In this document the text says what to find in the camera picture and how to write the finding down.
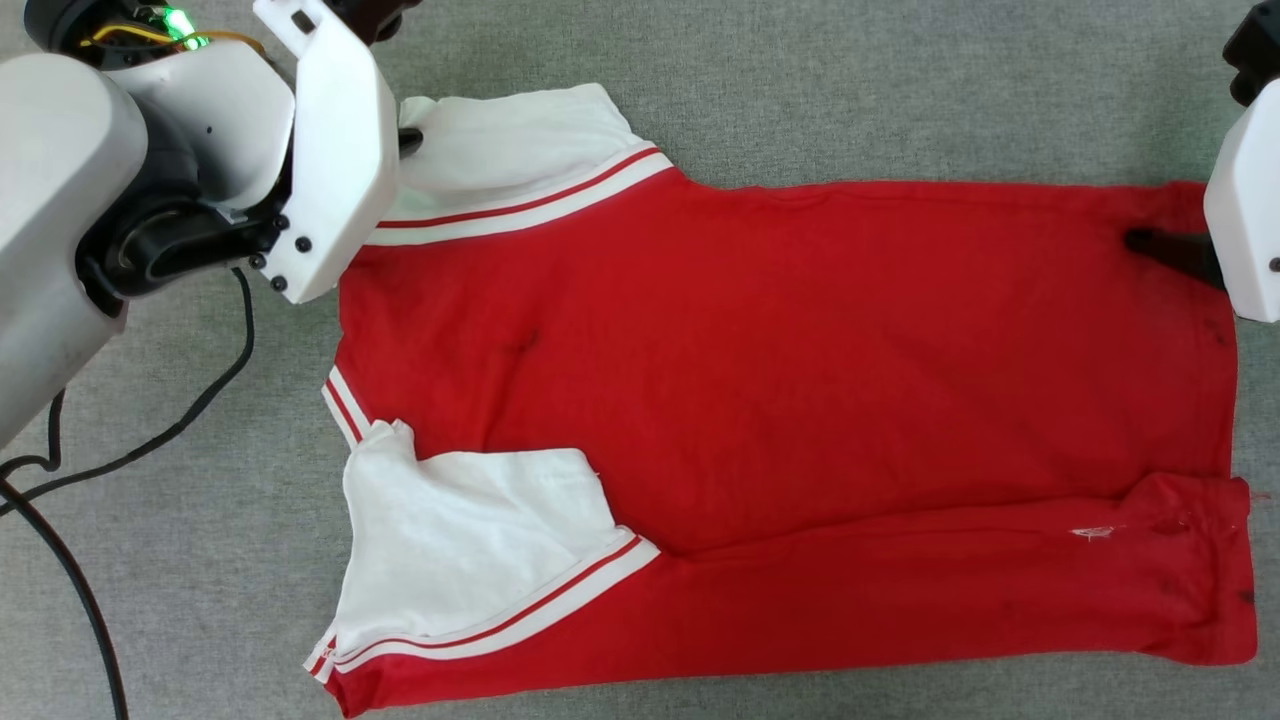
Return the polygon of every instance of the gray floor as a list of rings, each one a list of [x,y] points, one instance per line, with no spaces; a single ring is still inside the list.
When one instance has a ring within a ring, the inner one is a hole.
[[[20,5],[0,0],[0,58],[29,49]],[[250,0],[186,5],[204,28],[265,35]],[[1248,5],[429,0],[378,53],[401,95],[599,81],[637,133],[721,186],[1153,183],[1208,176],[1239,113],[1220,51]],[[344,443],[316,392],[337,341],[335,301],[289,307],[255,284],[257,356],[209,415],[136,468],[40,503],[99,592],[137,719],[338,716],[298,665],[328,624],[349,542]],[[70,387],[68,466],[108,460],[168,425],[239,342],[225,273],[137,304],[129,333]],[[1280,493],[1280,329],[1242,324],[1240,359],[1235,464],[1258,491]],[[40,442],[28,430],[5,455]],[[1244,667],[1044,656],[643,683],[380,717],[1275,720],[1272,502],[1257,503],[1252,530],[1262,652]],[[0,521],[0,717],[110,716],[76,597],[17,518]]]

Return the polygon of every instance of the red t-shirt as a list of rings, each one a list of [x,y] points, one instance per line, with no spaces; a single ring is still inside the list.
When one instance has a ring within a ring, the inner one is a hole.
[[[415,99],[339,286],[347,716],[1051,651],[1253,656],[1203,188],[699,184],[598,86]]]

